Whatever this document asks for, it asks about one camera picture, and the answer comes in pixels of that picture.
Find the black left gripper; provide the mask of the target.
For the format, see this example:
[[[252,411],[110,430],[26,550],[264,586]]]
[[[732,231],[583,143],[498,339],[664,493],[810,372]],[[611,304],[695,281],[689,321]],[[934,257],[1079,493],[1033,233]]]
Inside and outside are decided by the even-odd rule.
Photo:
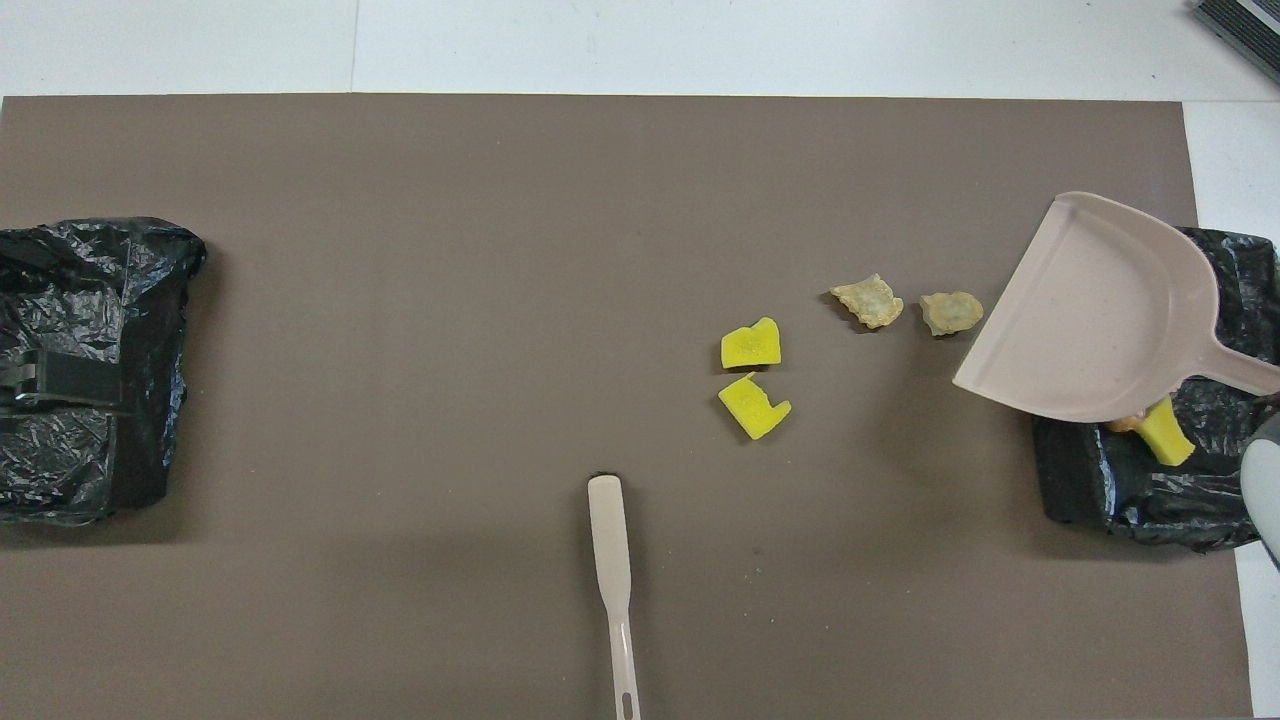
[[[115,363],[50,350],[35,350],[31,360],[1,361],[4,416],[36,413],[37,404],[116,406],[122,396]]]

